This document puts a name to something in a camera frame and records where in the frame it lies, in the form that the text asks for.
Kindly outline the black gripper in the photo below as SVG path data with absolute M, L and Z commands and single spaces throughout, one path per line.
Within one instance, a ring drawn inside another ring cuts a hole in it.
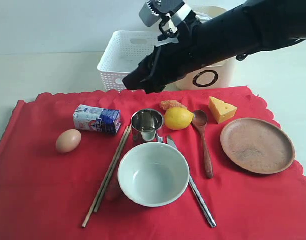
M 152 56 L 146 56 L 138 67 L 123 78 L 128 90 L 144 90 L 146 94 L 162 92 L 168 83 L 174 83 L 187 74 L 206 66 L 202 43 L 206 37 L 200 33 L 206 25 L 196 19 L 185 20 L 177 31 L 164 30 L 168 21 L 159 24 L 164 40 L 177 40 L 155 47 Z

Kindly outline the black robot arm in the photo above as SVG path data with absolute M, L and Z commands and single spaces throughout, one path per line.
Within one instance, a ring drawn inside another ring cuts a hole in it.
M 122 82 L 147 94 L 223 60 L 306 40 L 306 0 L 248 0 L 206 22 L 182 0 L 148 0 L 139 16 L 147 27 L 159 25 L 160 45 Z

